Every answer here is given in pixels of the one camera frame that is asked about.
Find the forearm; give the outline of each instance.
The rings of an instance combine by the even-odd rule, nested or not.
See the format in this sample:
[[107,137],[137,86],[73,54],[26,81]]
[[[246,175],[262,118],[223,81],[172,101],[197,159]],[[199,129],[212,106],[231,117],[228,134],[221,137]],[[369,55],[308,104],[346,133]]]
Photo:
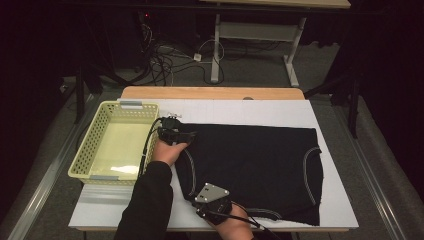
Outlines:
[[134,185],[133,195],[115,234],[118,239],[163,239],[171,214],[173,193],[171,169],[151,162]]

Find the black fabric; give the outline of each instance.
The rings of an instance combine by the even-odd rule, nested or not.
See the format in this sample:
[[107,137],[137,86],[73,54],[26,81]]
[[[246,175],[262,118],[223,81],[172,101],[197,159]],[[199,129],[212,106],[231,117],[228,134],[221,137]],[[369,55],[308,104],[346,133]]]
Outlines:
[[315,129],[183,124],[180,131],[197,132],[175,163],[186,200],[210,183],[254,217],[319,225],[323,170]]
[[153,161],[134,185],[128,207],[122,213],[115,240],[162,240],[171,214],[172,172],[164,162]]

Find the person's left hand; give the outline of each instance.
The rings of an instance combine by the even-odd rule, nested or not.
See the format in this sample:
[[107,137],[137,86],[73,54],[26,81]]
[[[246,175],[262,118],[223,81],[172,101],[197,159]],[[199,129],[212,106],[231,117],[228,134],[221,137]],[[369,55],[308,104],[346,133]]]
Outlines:
[[181,151],[188,146],[187,143],[179,143],[174,146],[169,146],[164,141],[158,139],[153,150],[153,161],[165,162],[169,166],[177,161]]

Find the dark background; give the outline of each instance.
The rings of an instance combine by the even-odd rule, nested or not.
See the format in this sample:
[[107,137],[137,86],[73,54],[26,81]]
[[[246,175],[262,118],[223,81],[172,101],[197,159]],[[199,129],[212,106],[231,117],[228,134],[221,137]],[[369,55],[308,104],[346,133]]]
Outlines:
[[[352,1],[352,8],[376,10],[388,3]],[[61,77],[75,75],[83,62],[110,69],[133,68],[142,56],[135,54],[140,33],[134,18],[139,12],[80,11],[45,0],[0,4],[1,220],[25,181],[47,127],[62,107]],[[355,66],[361,94],[377,125],[424,199],[420,158],[424,147],[423,5],[407,0],[389,6],[387,16],[360,16],[355,21],[312,16],[301,44],[342,44],[326,82]],[[201,37],[213,34],[213,15],[169,13],[164,18],[161,14],[154,17],[162,20],[152,24],[188,46],[193,47],[196,31]],[[172,22],[178,27],[170,28]],[[357,64],[358,59],[364,64]]]

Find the hand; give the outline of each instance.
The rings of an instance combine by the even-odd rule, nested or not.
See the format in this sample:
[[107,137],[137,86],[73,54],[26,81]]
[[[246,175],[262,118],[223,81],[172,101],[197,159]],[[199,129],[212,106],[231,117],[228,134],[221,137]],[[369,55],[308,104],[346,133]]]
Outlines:
[[181,151],[188,146],[187,143],[179,143],[174,146],[169,146],[164,141],[158,139],[153,150],[153,161],[165,162],[169,166],[177,161]]
[[[247,213],[239,206],[233,204],[230,215],[248,219]],[[219,225],[213,225],[208,222],[223,240],[251,240],[253,238],[252,229],[249,223],[228,218]]]

